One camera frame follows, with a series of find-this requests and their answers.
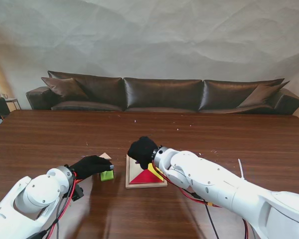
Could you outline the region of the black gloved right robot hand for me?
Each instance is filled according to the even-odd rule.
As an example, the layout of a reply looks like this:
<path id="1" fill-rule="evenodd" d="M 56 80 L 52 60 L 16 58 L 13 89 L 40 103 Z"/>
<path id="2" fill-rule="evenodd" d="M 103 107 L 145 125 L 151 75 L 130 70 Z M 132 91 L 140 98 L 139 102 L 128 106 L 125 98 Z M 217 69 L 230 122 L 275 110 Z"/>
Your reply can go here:
<path id="1" fill-rule="evenodd" d="M 152 162 L 152 154 L 158 146 L 147 136 L 142 136 L 139 140 L 132 143 L 127 155 L 134 159 L 141 169 L 148 169 L 148 165 Z"/>

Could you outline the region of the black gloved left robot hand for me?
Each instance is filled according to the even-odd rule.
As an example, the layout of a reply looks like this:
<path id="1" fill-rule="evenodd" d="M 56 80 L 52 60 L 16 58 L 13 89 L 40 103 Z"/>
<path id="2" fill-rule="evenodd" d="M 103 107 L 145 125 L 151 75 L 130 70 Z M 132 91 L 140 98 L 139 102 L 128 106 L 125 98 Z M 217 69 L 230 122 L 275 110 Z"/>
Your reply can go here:
<path id="1" fill-rule="evenodd" d="M 85 180 L 94 174 L 112 171 L 114 165 L 105 158 L 92 155 L 83 157 L 80 161 L 71 165 L 70 168 L 76 173 L 78 180 Z"/>

